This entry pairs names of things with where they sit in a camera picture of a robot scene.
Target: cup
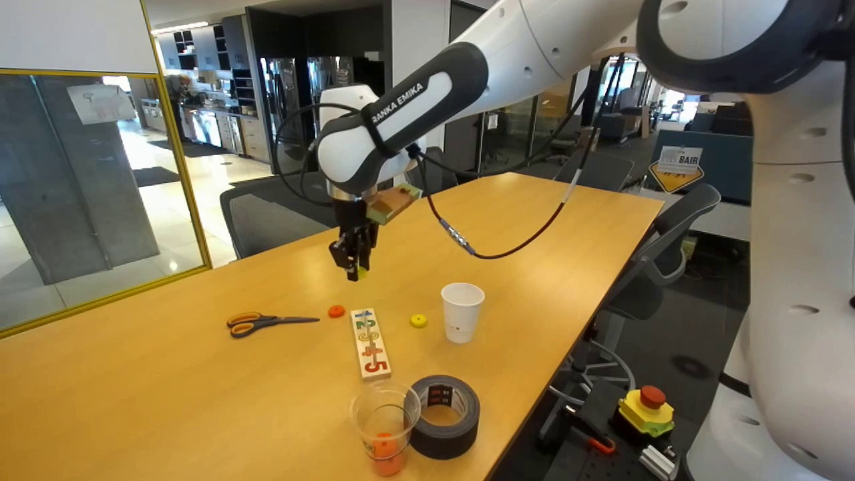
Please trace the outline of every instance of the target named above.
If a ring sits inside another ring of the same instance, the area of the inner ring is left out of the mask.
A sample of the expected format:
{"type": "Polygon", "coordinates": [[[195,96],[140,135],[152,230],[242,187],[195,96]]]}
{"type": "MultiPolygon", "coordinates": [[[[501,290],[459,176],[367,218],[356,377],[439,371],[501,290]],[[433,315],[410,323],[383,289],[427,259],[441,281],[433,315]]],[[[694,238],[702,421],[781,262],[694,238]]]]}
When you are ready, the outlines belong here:
{"type": "Polygon", "coordinates": [[[477,283],[447,283],[441,297],[450,342],[471,342],[477,335],[487,293],[477,283]]]}
{"type": "Polygon", "coordinates": [[[378,474],[406,466],[410,432],[422,417],[411,387],[388,379],[367,382],[352,401],[352,420],[378,474]]]}

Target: glass partition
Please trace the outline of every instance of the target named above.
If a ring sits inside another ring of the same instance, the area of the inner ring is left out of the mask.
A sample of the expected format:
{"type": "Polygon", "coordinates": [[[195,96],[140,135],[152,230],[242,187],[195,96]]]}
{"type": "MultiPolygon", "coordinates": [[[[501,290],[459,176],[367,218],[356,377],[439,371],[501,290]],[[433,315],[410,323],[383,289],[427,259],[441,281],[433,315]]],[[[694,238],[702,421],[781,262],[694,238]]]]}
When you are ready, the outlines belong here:
{"type": "Polygon", "coordinates": [[[211,265],[164,98],[155,73],[0,72],[0,335],[211,265]]]}

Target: black tape roll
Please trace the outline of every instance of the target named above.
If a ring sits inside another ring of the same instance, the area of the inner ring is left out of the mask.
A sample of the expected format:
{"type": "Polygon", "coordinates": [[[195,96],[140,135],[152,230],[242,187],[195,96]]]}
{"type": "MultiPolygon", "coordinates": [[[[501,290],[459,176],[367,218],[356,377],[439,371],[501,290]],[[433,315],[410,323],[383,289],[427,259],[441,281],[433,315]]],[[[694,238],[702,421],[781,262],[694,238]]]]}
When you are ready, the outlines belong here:
{"type": "Polygon", "coordinates": [[[411,387],[422,398],[422,409],[450,406],[454,421],[422,420],[411,429],[411,445],[433,460],[466,454],[479,436],[481,404],[473,387],[457,377],[426,377],[411,387]]]}

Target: wooden table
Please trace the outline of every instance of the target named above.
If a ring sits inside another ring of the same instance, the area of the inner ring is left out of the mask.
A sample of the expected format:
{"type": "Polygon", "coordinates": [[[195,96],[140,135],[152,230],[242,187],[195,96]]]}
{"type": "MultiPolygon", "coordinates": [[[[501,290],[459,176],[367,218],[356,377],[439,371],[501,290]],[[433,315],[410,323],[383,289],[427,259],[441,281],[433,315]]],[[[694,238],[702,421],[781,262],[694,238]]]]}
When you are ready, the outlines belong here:
{"type": "MultiPolygon", "coordinates": [[[[489,176],[437,196],[481,247],[534,232],[563,183],[489,176]]],[[[0,478],[195,481],[371,478],[350,420],[362,385],[348,321],[231,339],[242,311],[375,306],[392,379],[454,374],[481,398],[477,445],[457,460],[411,454],[401,478],[485,478],[570,353],[660,203],[577,187],[526,251],[479,262],[426,200],[383,226],[375,267],[348,283],[338,232],[211,269],[0,342],[0,478]],[[439,289],[487,290],[471,345],[441,327],[439,289]],[[410,315],[430,323],[411,327],[410,315]]]]}

